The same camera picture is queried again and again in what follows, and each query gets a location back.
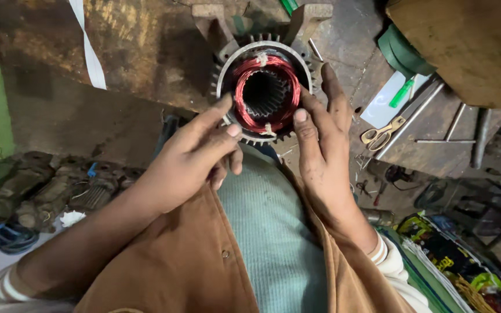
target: red copper coil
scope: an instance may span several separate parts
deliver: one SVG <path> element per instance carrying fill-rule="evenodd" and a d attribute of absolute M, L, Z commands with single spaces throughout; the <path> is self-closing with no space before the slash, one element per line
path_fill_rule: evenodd
<path fill-rule="evenodd" d="M 274 113 L 266 120 L 256 121 L 247 111 L 247 104 L 243 101 L 243 89 L 247 79 L 254 73 L 268 69 L 276 72 L 281 77 L 284 77 L 289 82 L 290 96 L 286 96 L 282 102 L 282 108 Z M 242 127 L 256 133 L 276 132 L 292 122 L 293 113 L 299 105 L 299 97 L 301 95 L 301 85 L 295 74 L 295 69 L 289 62 L 278 56 L 268 56 L 268 61 L 265 65 L 261 64 L 258 57 L 254 57 L 243 61 L 239 67 L 233 71 L 237 84 L 235 86 L 235 116 Z"/>

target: white paper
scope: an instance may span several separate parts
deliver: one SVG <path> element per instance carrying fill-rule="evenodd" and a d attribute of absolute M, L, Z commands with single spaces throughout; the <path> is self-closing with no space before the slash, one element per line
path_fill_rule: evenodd
<path fill-rule="evenodd" d="M 417 91 L 422 84 L 428 81 L 429 76 L 417 75 L 415 78 L 414 92 Z M 397 107 L 392 108 L 389 104 L 393 97 L 405 84 L 405 76 L 400 72 L 393 73 L 392 77 L 386 82 L 384 87 L 372 99 L 365 111 L 361 114 L 360 118 L 367 121 L 376 129 L 380 129 L 387 124 L 398 114 L 401 108 L 409 102 L 411 90 L 405 97 L 397 104 Z"/>
<path fill-rule="evenodd" d="M 84 34 L 84 55 L 86 58 L 86 68 L 88 69 L 88 76 L 90 77 L 90 82 L 92 86 L 100 89 L 106 88 L 106 78 L 104 76 L 104 71 L 102 70 L 102 65 L 90 45 L 90 40 L 86 35 L 84 30 L 84 4 L 82 0 L 69 0 L 71 8 L 75 13 L 77 20 L 79 21 L 80 27 L 82 28 L 82 33 Z"/>

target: steel rod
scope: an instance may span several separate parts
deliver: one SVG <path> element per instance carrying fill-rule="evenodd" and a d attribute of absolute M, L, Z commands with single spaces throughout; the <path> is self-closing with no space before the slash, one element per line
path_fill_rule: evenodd
<path fill-rule="evenodd" d="M 440 90 L 444 87 L 444 85 L 445 85 L 445 82 L 440 82 L 437 85 L 437 87 L 434 89 L 434 91 L 431 92 L 428 95 L 428 97 L 426 97 L 426 99 L 421 103 L 421 105 L 415 110 L 415 112 L 413 113 L 413 115 L 407 119 L 407 121 L 405 122 L 405 124 L 403 126 L 401 126 L 399 128 L 399 130 L 397 130 L 397 132 L 395 132 L 393 134 L 392 139 L 390 139 L 390 141 L 388 141 L 388 143 L 386 144 L 386 146 L 384 146 L 374 156 L 374 160 L 380 160 L 384 156 L 384 154 L 386 154 L 386 152 L 388 152 L 388 150 L 390 150 L 390 148 L 393 146 L 393 143 L 398 138 L 400 138 L 400 136 L 407 130 L 407 128 L 409 128 L 409 125 L 411 125 L 411 123 L 421 114 L 421 112 L 426 108 L 426 106 L 428 105 L 428 103 L 430 103 L 432 101 L 432 99 L 434 99 L 434 97 L 436 96 L 436 94 L 438 92 L 440 92 Z"/>
<path fill-rule="evenodd" d="M 429 140 L 429 139 L 416 139 L 418 144 L 474 144 L 476 140 Z"/>
<path fill-rule="evenodd" d="M 465 107 L 466 107 L 466 104 L 462 102 L 461 106 L 459 107 L 459 110 L 456 111 L 455 116 L 454 116 L 454 120 L 453 120 L 453 122 L 451 122 L 451 126 L 448 129 L 448 133 L 446 134 L 446 137 L 444 138 L 445 141 L 450 140 L 451 134 L 454 132 L 455 127 L 458 124 L 459 118 L 463 114 L 463 110 L 465 110 Z"/>
<path fill-rule="evenodd" d="M 308 40 L 308 42 L 310 43 L 311 47 L 312 47 L 312 51 L 315 52 L 316 56 L 320 59 L 321 62 L 324 62 L 324 59 L 322 58 L 322 56 L 320 55 L 320 52 L 318 51 L 318 49 L 316 48 L 316 45 L 315 45 L 315 42 L 312 41 L 312 38 L 310 38 Z"/>
<path fill-rule="evenodd" d="M 473 162 L 471 167 L 479 169 L 483 164 L 484 148 L 487 146 L 488 129 L 491 124 L 491 113 L 490 109 L 481 109 L 483 111 L 483 116 L 480 119 L 480 126 L 477 131 L 477 143 L 475 144 L 473 151 Z"/>

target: metal pin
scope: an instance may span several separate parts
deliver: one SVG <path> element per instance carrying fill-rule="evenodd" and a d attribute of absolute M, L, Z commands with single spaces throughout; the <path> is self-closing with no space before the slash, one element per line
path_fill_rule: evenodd
<path fill-rule="evenodd" d="M 324 59 L 322 58 L 322 56 L 320 55 L 320 52 L 318 51 L 318 49 L 316 49 L 316 45 L 315 45 L 315 42 L 312 40 L 312 38 L 310 38 L 308 40 L 308 42 L 310 43 L 311 47 L 312 47 L 312 51 L 315 52 L 316 56 L 320 59 L 320 62 L 324 62 Z"/>

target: workbench surface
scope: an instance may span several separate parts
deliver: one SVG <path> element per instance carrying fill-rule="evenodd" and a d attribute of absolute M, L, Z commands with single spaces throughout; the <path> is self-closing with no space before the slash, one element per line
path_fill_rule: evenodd
<path fill-rule="evenodd" d="M 304 3 L 324 1 L 299 1 Z M 86 32 L 104 69 L 108 90 L 196 112 L 210 104 L 212 52 L 194 25 L 190 0 L 85 0 Z M 226 17 L 262 24 L 288 22 L 278 0 L 225 1 Z M 376 46 L 384 8 L 372 0 L 338 1 L 333 18 L 312 36 L 334 67 L 354 109 L 352 153 L 371 156 L 360 135 L 372 126 L 358 116 L 393 70 Z M 55 0 L 0 0 L 0 59 L 4 65 L 51 71 L 90 84 L 83 34 L 70 4 Z M 325 101 L 322 92 L 318 98 Z M 460 104 L 441 92 L 386 153 L 383 161 L 437 176 L 459 176 L 469 164 L 469 144 L 415 144 L 442 139 Z M 453 139 L 474 138 L 477 109 L 465 110 Z M 494 110 L 490 134 L 501 125 Z"/>

